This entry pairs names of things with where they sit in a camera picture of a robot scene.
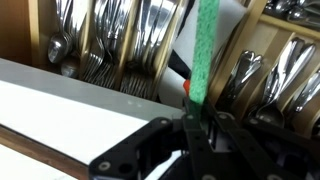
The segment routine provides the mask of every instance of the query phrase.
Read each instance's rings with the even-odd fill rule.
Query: white countertop
[[[2,59],[0,99],[2,125],[85,164],[149,120],[181,112]]]

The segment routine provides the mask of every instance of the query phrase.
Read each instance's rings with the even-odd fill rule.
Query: screw
[[[187,116],[187,118],[188,118],[188,119],[193,119],[194,117],[193,117],[193,115],[189,114],[189,115]]]
[[[267,179],[268,180],[282,180],[282,178],[276,174],[269,174]]]
[[[258,124],[258,121],[255,120],[255,119],[250,119],[250,123],[251,123],[251,124]]]
[[[161,122],[161,124],[167,124],[167,123],[168,123],[168,120],[163,119],[163,120],[161,120],[160,122]]]
[[[107,171],[108,169],[110,169],[110,167],[111,167],[111,164],[108,161],[105,161],[99,165],[99,170],[100,171]]]
[[[216,180],[216,178],[210,174],[202,176],[202,180]]]
[[[220,114],[219,117],[220,117],[221,119],[227,119],[227,115],[225,115],[225,114]]]

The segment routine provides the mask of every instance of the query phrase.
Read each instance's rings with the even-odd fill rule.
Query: red object
[[[186,91],[187,96],[189,97],[189,90],[190,90],[190,80],[187,79],[184,83],[183,83],[183,88]]]

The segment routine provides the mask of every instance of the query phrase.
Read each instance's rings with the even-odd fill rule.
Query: white surface
[[[0,145],[0,179],[3,180],[75,180],[46,164]]]
[[[0,99],[1,124],[85,164],[145,125],[146,120],[180,112],[1,59]],[[164,169],[158,169],[150,179],[156,179],[161,171]]]
[[[195,1],[185,26],[173,45],[179,57],[192,69],[193,50],[196,40],[196,24],[198,16],[199,0]],[[235,26],[240,22],[246,9],[237,0],[221,0],[218,14],[217,35],[214,44],[214,56],[227,41]],[[167,68],[159,88],[159,97],[163,104],[181,108],[182,100],[186,96],[183,89],[184,79],[172,69]]]

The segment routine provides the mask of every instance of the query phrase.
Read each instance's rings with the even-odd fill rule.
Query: green sponge
[[[216,37],[220,0],[200,0],[194,48],[190,100],[199,107],[207,95],[208,78]]]

